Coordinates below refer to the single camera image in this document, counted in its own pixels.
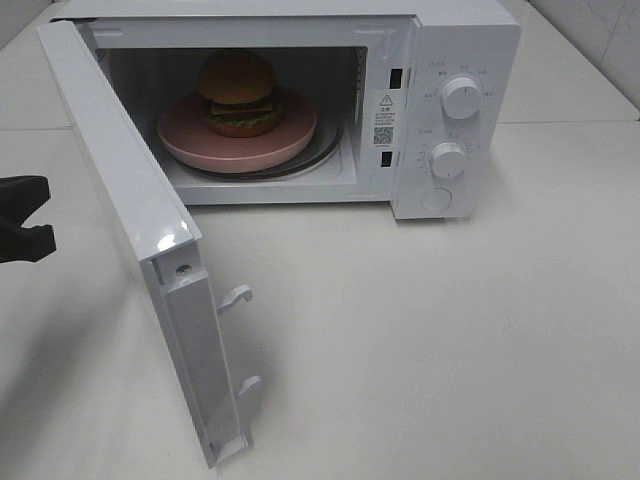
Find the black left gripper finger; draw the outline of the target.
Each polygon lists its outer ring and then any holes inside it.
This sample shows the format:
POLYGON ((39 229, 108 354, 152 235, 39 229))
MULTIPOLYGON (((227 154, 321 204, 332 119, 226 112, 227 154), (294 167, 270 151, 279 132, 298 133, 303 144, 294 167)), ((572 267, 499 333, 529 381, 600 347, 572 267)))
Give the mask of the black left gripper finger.
POLYGON ((26 220, 49 200, 49 183, 40 175, 1 179, 1 217, 26 220))
POLYGON ((1 223, 1 262, 35 263, 55 251, 51 225, 24 228, 11 222, 1 223))

